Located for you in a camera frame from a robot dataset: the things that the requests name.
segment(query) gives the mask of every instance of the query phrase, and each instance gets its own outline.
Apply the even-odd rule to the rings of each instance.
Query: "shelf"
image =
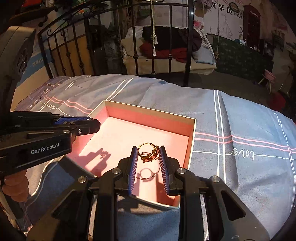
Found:
[[[57,7],[44,7],[20,13],[18,15],[13,16],[9,20],[9,26],[21,26],[25,22],[45,17],[55,9],[57,9]]]

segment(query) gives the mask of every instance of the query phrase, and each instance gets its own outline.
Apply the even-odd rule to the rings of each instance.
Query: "green cabinet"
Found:
[[[218,36],[213,35],[212,48],[217,51]],[[216,71],[259,82],[264,70],[272,71],[273,61],[255,50],[230,39],[219,37]]]

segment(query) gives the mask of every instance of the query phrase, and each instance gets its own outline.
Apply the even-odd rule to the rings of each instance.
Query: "white tassel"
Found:
[[[155,46],[153,46],[153,54],[152,54],[153,57],[156,57],[156,50],[155,50]]]
[[[158,44],[156,34],[154,34],[154,39],[155,44]]]

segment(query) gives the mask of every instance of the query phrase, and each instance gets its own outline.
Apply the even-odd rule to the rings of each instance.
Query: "floor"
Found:
[[[172,73],[170,80],[167,74],[156,75],[156,78],[182,86],[183,73]],[[228,95],[240,97],[265,106],[270,98],[267,88],[253,84],[250,80],[214,71],[209,75],[193,74],[189,76],[188,87],[202,89],[216,89]]]

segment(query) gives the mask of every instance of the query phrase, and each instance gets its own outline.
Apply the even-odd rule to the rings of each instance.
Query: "pink stool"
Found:
[[[267,79],[268,80],[268,83],[269,83],[269,94],[271,93],[271,84],[274,84],[275,79],[276,77],[270,73],[268,70],[265,69],[265,72],[263,74],[263,79],[259,82],[259,84],[261,84],[261,82],[264,80],[264,79]]]

